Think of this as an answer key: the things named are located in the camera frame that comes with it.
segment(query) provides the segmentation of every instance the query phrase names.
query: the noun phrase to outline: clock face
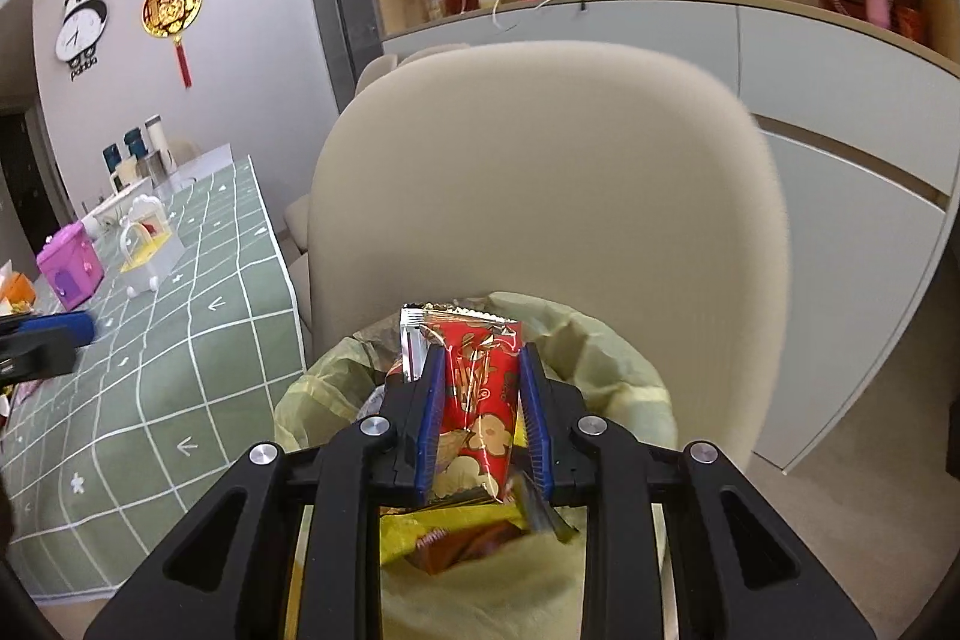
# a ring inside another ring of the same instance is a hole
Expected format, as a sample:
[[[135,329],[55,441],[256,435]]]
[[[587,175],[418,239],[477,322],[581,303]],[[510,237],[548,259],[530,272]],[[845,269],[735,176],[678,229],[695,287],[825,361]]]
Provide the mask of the clock face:
[[[56,36],[56,57],[72,61],[100,39],[107,24],[107,4],[88,1],[74,9],[64,20],[64,27]]]

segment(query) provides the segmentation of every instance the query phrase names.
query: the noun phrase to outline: snack wrapper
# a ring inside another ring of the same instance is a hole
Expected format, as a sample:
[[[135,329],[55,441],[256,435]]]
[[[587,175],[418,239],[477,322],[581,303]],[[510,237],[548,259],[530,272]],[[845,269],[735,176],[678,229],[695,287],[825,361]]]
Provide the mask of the snack wrapper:
[[[483,486],[503,501],[517,426],[520,324],[463,308],[411,305],[400,311],[400,343],[408,380],[419,379],[431,344],[446,354],[435,498]]]

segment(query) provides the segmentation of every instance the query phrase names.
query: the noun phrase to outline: chinese knot decoration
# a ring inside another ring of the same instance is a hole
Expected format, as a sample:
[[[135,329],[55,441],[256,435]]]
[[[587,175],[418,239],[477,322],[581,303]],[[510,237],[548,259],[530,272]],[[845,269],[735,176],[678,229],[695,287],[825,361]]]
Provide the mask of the chinese knot decoration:
[[[193,85],[193,80],[190,78],[190,70],[186,64],[181,35],[197,18],[202,2],[203,0],[146,0],[143,2],[143,28],[147,33],[161,39],[173,37],[176,60],[179,62],[185,88]]]

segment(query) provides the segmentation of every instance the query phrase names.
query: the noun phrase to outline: green checkered tablecloth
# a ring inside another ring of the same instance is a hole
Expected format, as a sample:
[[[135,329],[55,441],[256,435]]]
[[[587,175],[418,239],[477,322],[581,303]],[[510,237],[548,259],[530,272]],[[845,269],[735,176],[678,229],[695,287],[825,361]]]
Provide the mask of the green checkered tablecloth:
[[[40,603],[109,596],[251,444],[304,372],[293,287],[250,159],[169,204],[186,252],[128,299],[118,234],[98,239],[77,372],[14,408],[0,440],[13,569]],[[45,281],[37,309],[59,303]]]

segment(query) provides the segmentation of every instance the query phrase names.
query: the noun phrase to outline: metal screw cap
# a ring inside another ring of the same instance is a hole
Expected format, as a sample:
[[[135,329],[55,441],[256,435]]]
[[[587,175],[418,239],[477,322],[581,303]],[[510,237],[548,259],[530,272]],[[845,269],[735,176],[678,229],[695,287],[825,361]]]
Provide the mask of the metal screw cap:
[[[694,442],[690,446],[690,456],[693,461],[699,461],[701,464],[712,464],[717,461],[717,448],[709,442]]]
[[[360,424],[360,431],[368,437],[380,437],[387,429],[390,429],[390,421],[382,415],[371,415],[369,418],[364,418]]]
[[[254,445],[253,448],[251,448],[250,461],[259,466],[263,466],[277,458],[278,453],[280,452],[277,451],[277,447],[272,442],[261,442],[261,444]]]
[[[607,421],[603,420],[599,415],[584,415],[583,418],[577,421],[577,429],[584,434],[589,434],[591,437],[596,437],[597,434],[606,432]]]

